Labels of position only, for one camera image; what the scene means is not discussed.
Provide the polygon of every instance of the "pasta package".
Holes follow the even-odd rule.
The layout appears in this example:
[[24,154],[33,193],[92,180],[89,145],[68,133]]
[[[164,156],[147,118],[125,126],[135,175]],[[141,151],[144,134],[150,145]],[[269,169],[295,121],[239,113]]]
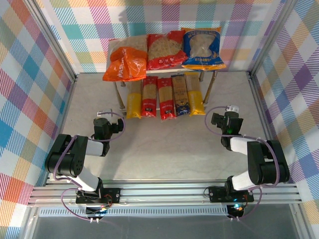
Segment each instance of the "pasta package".
[[180,65],[187,59],[182,50],[185,30],[170,31],[167,35],[149,34],[148,70],[157,70]]
[[186,72],[186,87],[190,107],[190,116],[204,115],[203,96],[200,91],[199,77],[196,72]]
[[186,81],[184,75],[172,76],[176,116],[189,114]]
[[143,80],[143,94],[142,94],[142,116],[156,117],[156,82],[157,76],[147,76]]
[[159,109],[162,120],[175,118],[171,78],[158,79]]
[[146,77],[147,36],[131,36],[116,42],[103,81],[137,81]]
[[126,118],[141,118],[142,81],[132,81],[129,86]]
[[203,71],[226,68],[219,56],[221,27],[183,29],[186,31],[183,37],[184,52],[188,59],[182,64],[182,67]]

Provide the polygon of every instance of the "red spaghetti package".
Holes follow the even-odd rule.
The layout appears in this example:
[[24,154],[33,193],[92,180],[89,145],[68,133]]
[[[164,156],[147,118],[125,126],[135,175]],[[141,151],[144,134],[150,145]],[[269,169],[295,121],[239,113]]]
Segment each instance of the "red spaghetti package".
[[157,76],[147,76],[143,80],[142,116],[156,117],[156,81]]
[[171,78],[158,79],[159,109],[162,120],[175,118]]
[[149,34],[148,70],[157,70],[180,65],[187,59],[182,50],[185,30],[170,31],[167,35]]

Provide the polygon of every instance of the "metal frame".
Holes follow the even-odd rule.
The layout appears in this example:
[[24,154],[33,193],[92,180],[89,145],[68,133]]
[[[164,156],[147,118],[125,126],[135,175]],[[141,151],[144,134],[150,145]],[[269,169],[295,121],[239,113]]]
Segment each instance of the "metal frame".
[[[267,121],[264,109],[262,107],[262,102],[261,102],[261,98],[258,95],[258,89],[257,89],[257,77],[256,75],[252,75],[251,72],[247,72],[247,78],[248,78],[248,82],[251,88],[251,92],[253,94],[254,97],[254,101],[257,107],[257,111],[259,114],[259,118],[261,120],[262,126],[263,126],[263,130],[265,132],[265,136],[267,139],[274,137],[274,135],[272,135],[271,130],[270,130],[270,126],[269,123]],[[294,222],[297,228],[297,232],[300,238],[302,239],[312,239],[315,238],[314,232],[311,228],[310,222],[306,216],[306,212],[304,209],[304,206],[302,205],[302,203],[300,204],[289,204],[290,209],[291,209],[291,213],[293,215],[294,218]]]
[[262,48],[261,52],[259,53],[259,56],[256,59],[256,63],[251,70],[251,74],[255,75],[261,65],[263,64],[267,54],[269,53],[271,47],[275,43],[278,35],[280,34],[281,30],[283,29],[285,22],[287,21],[288,17],[292,13],[292,11],[295,8],[295,5],[297,4],[298,0],[287,0],[280,15],[278,16],[277,21],[275,22],[271,33],[268,36],[268,39],[265,43],[265,46]]
[[66,55],[62,47],[60,46],[58,40],[56,39],[49,23],[43,16],[43,13],[37,4],[36,0],[24,0],[25,5],[27,6],[28,10],[34,17],[36,23],[38,24],[41,32],[45,36],[46,40],[48,41],[50,47],[52,48],[53,52],[62,63],[62,67],[64,68],[65,72],[68,74],[68,77],[71,78],[73,81],[76,80],[77,74],[73,70],[70,62],[68,61]]
[[[63,63],[63,67],[66,70],[68,76],[76,81],[76,73],[74,72],[72,66],[67,60],[61,46],[59,45],[57,39],[54,36],[50,26],[45,20],[42,11],[37,5],[35,0],[24,0],[27,7],[29,8],[31,14],[35,17],[41,31],[43,32],[46,39],[49,41],[50,46],[58,56],[60,62]],[[251,91],[256,103],[258,114],[262,122],[262,126],[266,135],[266,138],[271,138],[271,131],[266,120],[260,97],[257,93],[257,85],[255,75],[259,68],[261,67],[263,61],[265,60],[268,52],[270,51],[272,45],[276,41],[280,31],[284,27],[284,24],[293,11],[298,0],[286,1],[285,6],[280,13],[278,20],[275,22],[273,31],[269,35],[264,48],[262,49],[259,57],[256,60],[256,63],[252,71],[248,74],[249,84]],[[170,69],[170,72],[186,72],[188,69]],[[163,73],[163,70],[147,72],[148,74]],[[207,103],[209,94],[213,85],[213,82],[216,78],[217,72],[213,74],[211,82],[207,89],[204,103]],[[199,80],[203,81],[204,72],[201,72]],[[68,100],[67,108],[64,112],[62,125],[60,130],[63,129],[65,124],[65,119],[67,112],[72,100],[73,91],[76,83],[72,85],[70,92],[70,97]],[[120,93],[117,89],[116,83],[114,83],[116,89],[119,105],[121,111],[125,111],[125,106],[123,104]],[[153,180],[153,181],[109,181],[104,184],[105,187],[120,187],[121,191],[121,200],[118,206],[112,207],[116,209],[125,209],[125,208],[144,208],[149,209],[156,206],[167,207],[174,206],[177,208],[185,207],[223,207],[226,204],[212,204],[209,202],[209,199],[203,195],[203,191],[208,186],[222,186],[225,180]],[[41,208],[52,208],[57,206],[59,209],[63,209],[60,202],[61,192],[69,187],[70,184],[61,183],[61,182],[44,182],[45,187],[35,187],[30,201],[29,207],[27,208],[24,220],[22,225],[24,228],[20,230],[19,238],[32,238],[37,218],[39,215],[43,214]],[[298,192],[298,189],[295,184],[280,184],[277,188],[274,189],[263,189],[263,200],[262,204],[290,204],[290,208],[293,214],[293,218],[297,227],[298,234],[301,238],[314,238],[312,228],[309,224],[307,217],[305,216],[305,210],[301,204],[301,198]],[[255,199],[259,197],[258,193],[254,194]],[[65,200],[69,203],[71,208],[74,208],[75,205],[75,194],[69,193],[66,194]]]

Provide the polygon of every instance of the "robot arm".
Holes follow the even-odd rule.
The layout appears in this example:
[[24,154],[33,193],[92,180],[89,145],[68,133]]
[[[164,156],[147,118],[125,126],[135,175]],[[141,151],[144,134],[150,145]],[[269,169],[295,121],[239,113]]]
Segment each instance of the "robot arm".
[[[117,123],[110,123],[106,118],[96,118],[94,123],[94,138],[97,140],[110,139],[112,134],[123,130],[123,121],[118,119]],[[55,140],[45,161],[45,168],[53,173],[61,154],[70,143],[72,137],[68,134],[59,134]],[[57,175],[65,180],[72,179],[82,190],[77,191],[76,203],[104,203],[107,201],[105,195],[114,195],[114,203],[120,189],[105,189],[100,178],[93,175],[84,167],[86,155],[105,156],[110,149],[108,141],[93,141],[86,136],[77,136],[69,152],[64,156],[57,169]]]
[[[260,141],[244,138],[239,134],[243,119],[239,118],[239,108],[229,106],[223,116],[214,113],[211,123],[222,130],[221,143],[230,151],[247,155],[248,170],[240,175],[232,176],[231,187],[235,191],[242,191],[257,185],[275,183],[276,167],[268,147]],[[289,180],[289,169],[278,140],[268,140],[279,164],[279,182]]]

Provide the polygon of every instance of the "blue pasta bag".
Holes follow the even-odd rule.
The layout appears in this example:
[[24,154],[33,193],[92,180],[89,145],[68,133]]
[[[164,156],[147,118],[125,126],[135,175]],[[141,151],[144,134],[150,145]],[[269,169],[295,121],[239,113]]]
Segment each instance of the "blue pasta bag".
[[226,68],[219,56],[220,30],[218,28],[182,28],[186,31],[184,52],[188,59],[182,67],[192,70],[214,71]]
[[172,76],[173,95],[176,116],[188,115],[190,113],[187,87],[184,75]]

